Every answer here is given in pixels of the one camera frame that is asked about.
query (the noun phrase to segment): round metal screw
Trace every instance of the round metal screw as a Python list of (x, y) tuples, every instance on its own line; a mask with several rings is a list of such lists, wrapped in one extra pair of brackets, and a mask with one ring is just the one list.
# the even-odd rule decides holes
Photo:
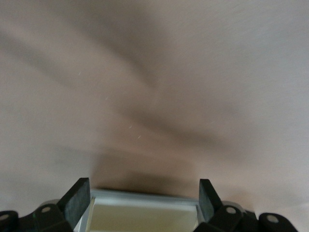
[(274, 215), (271, 215), (271, 214), (267, 215), (267, 220), (272, 222), (272, 223), (278, 223), (279, 222), (278, 218)]
[(226, 211), (227, 211), (229, 214), (235, 214), (235, 213), (236, 213), (236, 209), (234, 209), (234, 208), (232, 208), (232, 207), (226, 208)]
[(46, 213), (46, 212), (48, 212), (49, 210), (50, 210), (50, 207), (45, 207), (45, 208), (42, 209), (41, 212), (42, 212), (42, 213)]
[(2, 216), (0, 216), (0, 221), (5, 220), (5, 219), (7, 219), (8, 217), (9, 217), (8, 214), (2, 215)]

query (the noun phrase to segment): gray surface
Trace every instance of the gray surface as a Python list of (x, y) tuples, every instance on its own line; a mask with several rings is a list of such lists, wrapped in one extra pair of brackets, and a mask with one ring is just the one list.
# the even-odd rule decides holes
[(309, 228), (308, 1), (1, 1), (0, 209), (93, 187)]

